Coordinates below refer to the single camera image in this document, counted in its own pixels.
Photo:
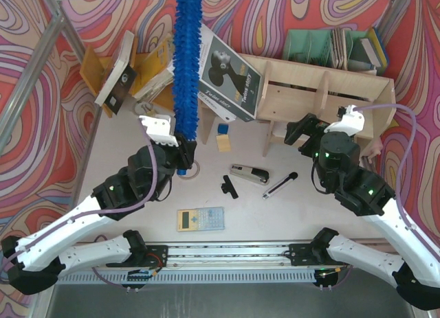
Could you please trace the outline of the blue microfiber duster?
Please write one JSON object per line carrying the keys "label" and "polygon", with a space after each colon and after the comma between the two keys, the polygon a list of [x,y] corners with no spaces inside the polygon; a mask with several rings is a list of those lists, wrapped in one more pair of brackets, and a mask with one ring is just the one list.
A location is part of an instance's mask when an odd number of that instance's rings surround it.
{"label": "blue microfiber duster", "polygon": [[196,141],[202,0],[176,0],[176,4],[172,88],[175,131]]}

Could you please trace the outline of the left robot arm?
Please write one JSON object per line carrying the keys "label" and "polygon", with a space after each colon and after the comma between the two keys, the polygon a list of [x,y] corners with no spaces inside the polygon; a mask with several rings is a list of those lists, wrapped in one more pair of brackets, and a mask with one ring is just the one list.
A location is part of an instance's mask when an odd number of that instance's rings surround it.
{"label": "left robot arm", "polygon": [[1,241],[6,259],[1,270],[8,276],[4,284],[33,295],[70,273],[96,266],[160,268],[162,261],[136,230],[88,245],[78,241],[142,209],[149,201],[158,201],[176,171],[192,167],[197,142],[181,134],[176,140],[176,146],[167,146],[148,139],[125,167],[96,186],[69,213],[32,235],[5,237]]}

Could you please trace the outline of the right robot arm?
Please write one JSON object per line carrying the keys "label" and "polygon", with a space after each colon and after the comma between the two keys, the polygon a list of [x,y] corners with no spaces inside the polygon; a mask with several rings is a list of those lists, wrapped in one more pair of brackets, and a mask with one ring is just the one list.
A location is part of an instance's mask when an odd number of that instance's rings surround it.
{"label": "right robot arm", "polygon": [[332,194],[341,206],[372,224],[394,248],[391,255],[321,229],[309,244],[290,245],[291,264],[348,264],[390,284],[420,310],[439,308],[439,248],[398,207],[395,191],[378,174],[360,166],[360,147],[343,130],[328,131],[328,123],[309,113],[290,122],[284,142],[308,140],[298,149],[311,158],[311,174],[322,194]]}

